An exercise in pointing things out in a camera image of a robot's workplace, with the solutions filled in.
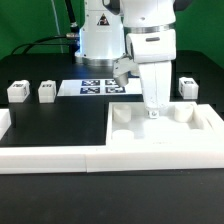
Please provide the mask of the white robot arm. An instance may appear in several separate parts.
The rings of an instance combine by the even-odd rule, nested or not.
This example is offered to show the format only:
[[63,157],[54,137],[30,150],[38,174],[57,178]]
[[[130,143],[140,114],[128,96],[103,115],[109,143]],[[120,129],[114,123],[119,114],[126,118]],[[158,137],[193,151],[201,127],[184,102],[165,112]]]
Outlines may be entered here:
[[77,62],[111,66],[117,85],[141,81],[144,105],[157,118],[170,101],[176,58],[175,13],[193,0],[84,0]]

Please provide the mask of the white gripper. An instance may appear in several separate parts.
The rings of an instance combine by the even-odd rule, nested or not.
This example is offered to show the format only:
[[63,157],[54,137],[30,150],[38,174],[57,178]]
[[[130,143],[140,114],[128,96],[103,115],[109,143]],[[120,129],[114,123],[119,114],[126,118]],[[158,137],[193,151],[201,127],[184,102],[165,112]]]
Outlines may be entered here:
[[158,110],[170,101],[172,64],[170,61],[140,64],[139,73],[145,108],[151,119],[157,119]]

